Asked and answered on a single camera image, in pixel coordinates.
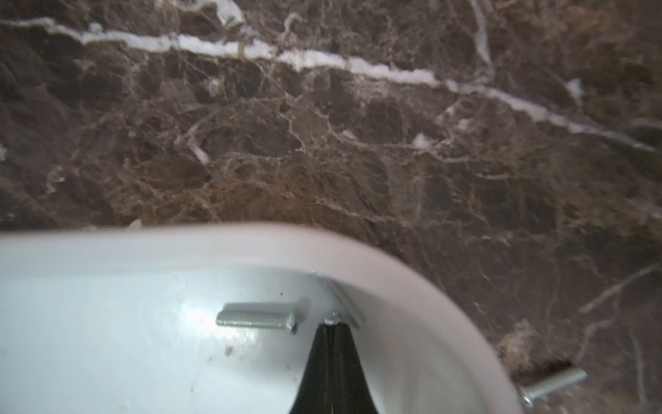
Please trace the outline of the white plastic storage box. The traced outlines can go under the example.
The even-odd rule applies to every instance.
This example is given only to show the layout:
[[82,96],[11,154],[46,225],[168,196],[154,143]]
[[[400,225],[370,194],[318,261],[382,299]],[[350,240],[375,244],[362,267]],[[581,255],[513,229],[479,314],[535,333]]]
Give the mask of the white plastic storage box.
[[[341,282],[381,413],[519,413],[495,351],[411,267],[285,224],[4,233],[4,413],[286,413]],[[296,306],[298,332],[224,328],[227,304]]]

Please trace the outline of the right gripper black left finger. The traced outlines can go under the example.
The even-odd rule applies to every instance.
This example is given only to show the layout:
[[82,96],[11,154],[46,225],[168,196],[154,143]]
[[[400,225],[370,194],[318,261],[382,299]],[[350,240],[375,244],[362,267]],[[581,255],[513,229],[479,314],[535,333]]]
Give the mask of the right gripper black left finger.
[[334,325],[320,324],[315,331],[301,384],[291,407],[291,414],[333,412],[331,379],[334,330]]

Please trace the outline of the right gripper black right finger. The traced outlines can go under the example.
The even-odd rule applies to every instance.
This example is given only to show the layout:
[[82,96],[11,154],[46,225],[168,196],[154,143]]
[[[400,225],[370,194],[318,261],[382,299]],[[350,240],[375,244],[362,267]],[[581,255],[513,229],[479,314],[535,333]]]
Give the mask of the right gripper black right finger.
[[334,326],[334,413],[378,413],[348,324]]

